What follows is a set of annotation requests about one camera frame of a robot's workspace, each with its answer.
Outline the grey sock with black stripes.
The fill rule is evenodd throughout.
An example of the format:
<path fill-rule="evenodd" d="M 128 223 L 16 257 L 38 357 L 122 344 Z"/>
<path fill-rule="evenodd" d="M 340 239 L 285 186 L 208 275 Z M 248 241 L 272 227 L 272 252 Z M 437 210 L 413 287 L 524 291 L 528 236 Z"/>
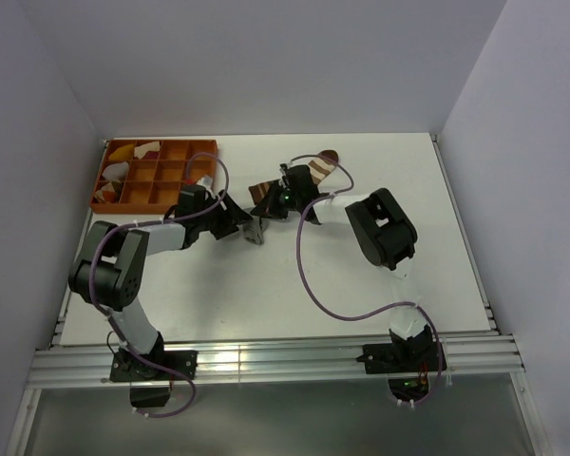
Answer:
<path fill-rule="evenodd" d="M 264 231 L 267 223 L 263 218 L 254 218 L 252 221 L 246 222 L 241 226 L 242 234 L 247 242 L 256 246 L 264 244 Z"/>

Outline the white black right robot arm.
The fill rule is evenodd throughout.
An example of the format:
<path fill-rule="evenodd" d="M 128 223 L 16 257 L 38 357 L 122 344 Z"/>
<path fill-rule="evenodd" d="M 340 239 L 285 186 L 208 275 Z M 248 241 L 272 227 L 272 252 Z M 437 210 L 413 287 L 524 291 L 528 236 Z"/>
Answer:
<path fill-rule="evenodd" d="M 302 230 L 307 222 L 315 225 L 349 225 L 365 259 L 373 266 L 388 269 L 400 280 L 409 278 L 412 269 L 418 240 L 417 230 L 388 189 L 379 188 L 367 195 L 349 198 L 344 195 L 354 187 L 353 179 L 349 179 L 349 185 L 343 189 L 331 193 L 319 191 L 319 183 L 338 167 L 338 164 L 330 164 L 327 159 L 319 157 L 300 165 L 282 163 L 279 179 L 250 186 L 249 192 L 254 203 L 251 215 L 259 219 L 259 222 L 247 238 L 255 244 L 261 244 L 263 234 L 260 225 L 263 219 L 282 220 L 291 212 L 299 213 L 295 260 L 309 298 L 322 312 L 340 321 L 361 321 L 386 311 L 392 312 L 389 335 L 397 342 L 391 350 L 393 362 L 402 370 L 413 370 L 426 355 L 421 338 L 431 339 L 434 335 L 427 313 L 417 303 L 398 300 L 369 313 L 339 315 L 320 303 L 304 273 Z"/>

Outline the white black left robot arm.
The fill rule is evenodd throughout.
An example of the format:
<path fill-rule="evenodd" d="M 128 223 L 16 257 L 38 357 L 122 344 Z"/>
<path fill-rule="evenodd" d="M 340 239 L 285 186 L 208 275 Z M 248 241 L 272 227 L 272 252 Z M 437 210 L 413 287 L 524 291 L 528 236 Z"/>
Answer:
<path fill-rule="evenodd" d="M 204 232 L 220 240 L 252 220 L 226 191 L 214 196 L 202 185 L 186 185 L 159 220 L 94 222 L 71 266 L 68 286 L 107 317 L 122 351 L 133 356 L 132 369 L 144 379 L 155 379 L 165 370 L 166 356 L 162 335 L 139 299 L 146 259 L 185 250 Z"/>

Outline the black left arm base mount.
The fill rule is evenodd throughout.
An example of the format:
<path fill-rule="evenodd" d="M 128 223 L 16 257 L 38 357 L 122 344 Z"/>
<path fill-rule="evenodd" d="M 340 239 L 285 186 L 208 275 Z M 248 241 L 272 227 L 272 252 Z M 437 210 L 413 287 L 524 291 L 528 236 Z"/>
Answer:
<path fill-rule="evenodd" d="M 198 352 L 193 350 L 164 351 L 152 354 L 151 360 L 162 369 L 149 366 L 125 349 L 113 352 L 109 374 L 111 383 L 128 383 L 129 402 L 136 411 L 154 412 L 163 408 L 171 398 L 176 380 L 193 380 L 196 374 Z"/>

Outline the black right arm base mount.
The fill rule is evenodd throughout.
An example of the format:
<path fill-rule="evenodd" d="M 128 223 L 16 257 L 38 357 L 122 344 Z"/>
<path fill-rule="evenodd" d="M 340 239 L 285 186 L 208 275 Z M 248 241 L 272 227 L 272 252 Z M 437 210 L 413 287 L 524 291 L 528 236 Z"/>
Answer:
<path fill-rule="evenodd" d="M 447 366 L 442 344 L 434 339 L 429 326 L 408 338 L 389 332 L 390 342 L 366 344 L 355 361 L 364 366 L 365 374 L 404 374 L 389 378 L 389 392 L 402 403 L 417 403 L 430 393 L 429 375 Z"/>

